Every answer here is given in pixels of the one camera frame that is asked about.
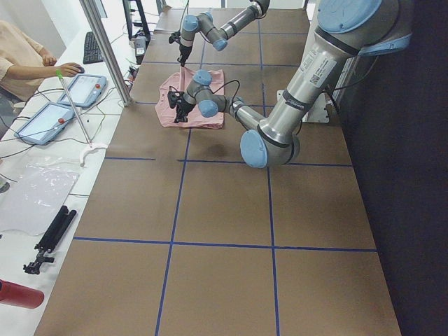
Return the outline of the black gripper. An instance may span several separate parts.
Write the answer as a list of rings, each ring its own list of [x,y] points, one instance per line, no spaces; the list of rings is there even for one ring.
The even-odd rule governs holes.
[[[191,54],[191,47],[187,47],[187,46],[180,44],[179,52],[180,52],[180,56],[178,58],[178,62],[180,63],[181,67],[184,67],[185,63],[188,61],[188,58]]]
[[[189,104],[182,94],[178,94],[175,98],[176,117],[175,121],[187,121],[188,114],[192,111],[192,105]]]

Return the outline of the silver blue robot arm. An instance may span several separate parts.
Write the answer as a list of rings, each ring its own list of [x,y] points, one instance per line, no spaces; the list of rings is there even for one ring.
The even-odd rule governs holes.
[[[267,117],[238,97],[214,94],[211,74],[199,70],[184,91],[171,89],[167,94],[175,121],[185,122],[195,107],[205,118],[229,113],[246,129],[240,152],[248,166],[287,164],[300,152],[295,130],[330,79],[341,73],[349,58],[405,49],[412,36],[413,14],[413,1],[322,1],[315,42]]]
[[[179,64],[184,67],[192,52],[196,34],[202,34],[217,51],[222,51],[228,45],[228,41],[243,28],[255,20],[263,18],[270,7],[270,0],[251,1],[250,5],[227,21],[221,27],[214,24],[210,12],[198,15],[186,15],[181,21],[181,28],[169,37],[169,43],[179,45]]]

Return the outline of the person's hand on mouse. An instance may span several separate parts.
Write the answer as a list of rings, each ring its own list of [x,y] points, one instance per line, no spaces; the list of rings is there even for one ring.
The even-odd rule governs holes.
[[[77,65],[79,65],[79,64],[70,62],[70,63],[65,63],[65,64],[58,66],[57,69],[65,77],[74,77],[76,74],[79,74],[79,72],[76,68]]]

